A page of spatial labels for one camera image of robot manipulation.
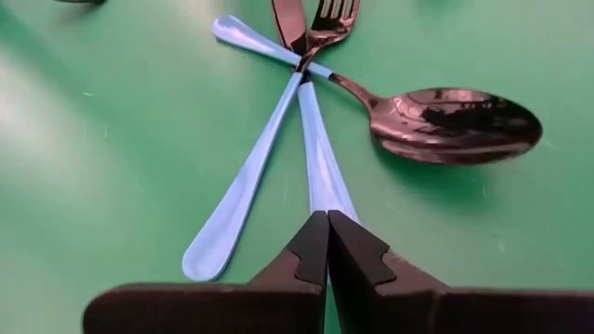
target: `fork handle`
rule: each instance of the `fork handle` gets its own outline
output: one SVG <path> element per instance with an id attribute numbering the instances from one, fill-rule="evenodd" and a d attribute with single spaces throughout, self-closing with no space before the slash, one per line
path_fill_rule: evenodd
<path id="1" fill-rule="evenodd" d="M 303 139 L 307 158 L 309 207 L 315 211 L 339 210 L 359 222 L 355 206 L 342 179 L 341 170 L 334 158 L 324 120 L 317 104 L 312 82 L 303 83 L 298 91 L 303 123 Z"/>
<path id="2" fill-rule="evenodd" d="M 295 53 L 262 36 L 232 15 L 226 15 L 216 19 L 213 24 L 213 34 L 231 45 L 245 48 L 295 66 L 299 65 L 301 60 L 301 57 Z M 316 63 L 309 64 L 307 69 L 325 78 L 329 78 L 332 74 L 332 70 Z"/>
<path id="3" fill-rule="evenodd" d="M 182 270 L 188 278 L 211 281 L 225 270 L 245 225 L 278 129 L 302 78 L 302 73 L 293 73 L 252 153 L 211 217 L 187 248 L 182 259 Z"/>

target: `black holder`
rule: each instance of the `black holder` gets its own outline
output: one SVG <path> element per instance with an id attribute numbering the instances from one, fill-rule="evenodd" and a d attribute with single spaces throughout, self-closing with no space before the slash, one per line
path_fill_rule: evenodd
<path id="1" fill-rule="evenodd" d="M 111 289 L 84 333 L 322 333 L 327 268 L 343 333 L 594 333 L 594 292 L 452 289 L 341 212 L 314 212 L 247 284 Z"/>

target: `spoon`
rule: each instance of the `spoon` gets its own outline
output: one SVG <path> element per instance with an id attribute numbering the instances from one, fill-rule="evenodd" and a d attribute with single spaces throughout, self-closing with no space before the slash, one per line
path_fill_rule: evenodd
<path id="1" fill-rule="evenodd" d="M 292 65 L 301 59 L 233 16 L 217 19 L 213 34 Z M 368 110 L 372 138 L 382 148 L 414 161 L 472 165 L 508 160 L 532 149 L 543 133 L 532 112 L 490 93 L 436 87 L 380 97 L 316 63 L 307 69 L 359 99 Z"/>

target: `green tablecloth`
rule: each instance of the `green tablecloth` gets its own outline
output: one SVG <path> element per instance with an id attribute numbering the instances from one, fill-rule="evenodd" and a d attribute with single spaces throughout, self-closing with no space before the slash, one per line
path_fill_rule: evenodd
<path id="1" fill-rule="evenodd" d="M 362 107 L 316 81 L 368 229 L 449 285 L 594 289 L 593 12 L 591 0 L 362 0 L 352 36 L 320 63 L 386 96 L 491 91 L 545 128 L 518 160 L 419 165 L 376 149 Z M 290 77 L 215 42 L 225 14 L 277 38 L 268 0 L 0 1 L 1 333 L 80 332 L 104 289 L 187 281 L 187 244 Z M 295 107 L 221 281 L 251 278 L 308 214 Z"/>

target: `green table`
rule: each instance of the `green table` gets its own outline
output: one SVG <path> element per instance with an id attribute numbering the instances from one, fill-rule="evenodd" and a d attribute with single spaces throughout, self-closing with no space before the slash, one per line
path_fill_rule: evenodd
<path id="1" fill-rule="evenodd" d="M 545 127 L 518 160 L 419 165 L 376 149 L 362 107 L 317 81 L 368 229 L 449 285 L 594 289 L 592 12 L 591 0 L 363 0 L 320 63 L 386 96 L 491 91 Z M 0 1 L 1 333 L 77 333 L 104 289 L 187 281 L 187 244 L 290 77 L 215 42 L 225 14 L 277 38 L 268 0 Z M 221 281 L 247 281 L 307 218 L 304 164 L 295 106 Z M 331 303 L 327 323 L 339 332 Z"/>

